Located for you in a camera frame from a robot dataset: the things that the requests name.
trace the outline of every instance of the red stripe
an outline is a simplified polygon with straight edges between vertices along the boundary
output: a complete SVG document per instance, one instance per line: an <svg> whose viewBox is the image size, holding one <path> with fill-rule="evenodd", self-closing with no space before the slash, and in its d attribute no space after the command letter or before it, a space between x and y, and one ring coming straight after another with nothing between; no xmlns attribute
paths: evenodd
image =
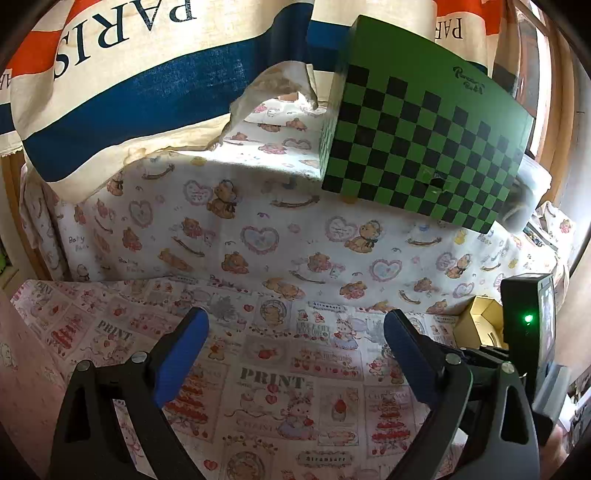
<svg viewBox="0 0 591 480"><path fill-rule="evenodd" d="M53 67L61 31L30 32L8 62L12 76L41 73Z"/></svg>
<svg viewBox="0 0 591 480"><path fill-rule="evenodd" d="M92 7L94 4L97 4L100 0L74 0L74 4L72 8L70 8L70 13L68 14L68 18L66 18L65 25L74 18L79 13L86 10L88 7Z"/></svg>
<svg viewBox="0 0 591 480"><path fill-rule="evenodd" d="M480 0L436 0L437 16L468 12L484 19L486 35L495 35L501 29L501 14L503 5L501 0L489 0L485 4Z"/></svg>

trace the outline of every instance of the small screen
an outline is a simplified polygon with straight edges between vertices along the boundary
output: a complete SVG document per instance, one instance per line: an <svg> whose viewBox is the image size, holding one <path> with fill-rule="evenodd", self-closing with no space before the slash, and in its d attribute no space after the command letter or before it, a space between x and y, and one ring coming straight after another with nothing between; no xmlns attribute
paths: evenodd
<svg viewBox="0 0 591 480"><path fill-rule="evenodd" d="M556 318L552 283L540 292L540 357L538 364L546 361L554 345L556 336Z"/></svg>

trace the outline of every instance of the patterned tablecloth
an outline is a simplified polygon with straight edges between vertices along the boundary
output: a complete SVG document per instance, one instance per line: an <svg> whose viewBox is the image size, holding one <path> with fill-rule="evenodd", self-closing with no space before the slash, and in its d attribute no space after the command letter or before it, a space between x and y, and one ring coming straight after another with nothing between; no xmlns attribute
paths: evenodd
<svg viewBox="0 0 591 480"><path fill-rule="evenodd" d="M385 479L428 413L374 310L182 278L30 280L13 304L65 379L83 359L115 365L149 351L191 306L206 309L209 337L164 412L209 480ZM455 317L408 317L454 345ZM11 358L16 367L18 352ZM134 462L153 475L125 404L116 410ZM442 474L461 444L458 437Z"/></svg>

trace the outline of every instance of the green checkerboard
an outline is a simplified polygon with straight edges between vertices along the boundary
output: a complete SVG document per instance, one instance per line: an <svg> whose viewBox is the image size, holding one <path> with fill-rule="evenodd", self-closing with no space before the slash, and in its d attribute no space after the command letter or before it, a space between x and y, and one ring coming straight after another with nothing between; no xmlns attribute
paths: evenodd
<svg viewBox="0 0 591 480"><path fill-rule="evenodd" d="M527 145L525 109L457 55L369 17L337 70L322 188L490 230Z"/></svg>

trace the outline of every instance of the cardboard box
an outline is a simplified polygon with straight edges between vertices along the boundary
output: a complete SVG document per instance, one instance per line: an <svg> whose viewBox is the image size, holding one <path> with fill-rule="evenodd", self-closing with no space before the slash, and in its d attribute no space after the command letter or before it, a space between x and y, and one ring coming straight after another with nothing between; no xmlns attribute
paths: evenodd
<svg viewBox="0 0 591 480"><path fill-rule="evenodd" d="M503 340L503 307L489 297L475 297L453 329L458 347L481 345L509 348Z"/></svg>

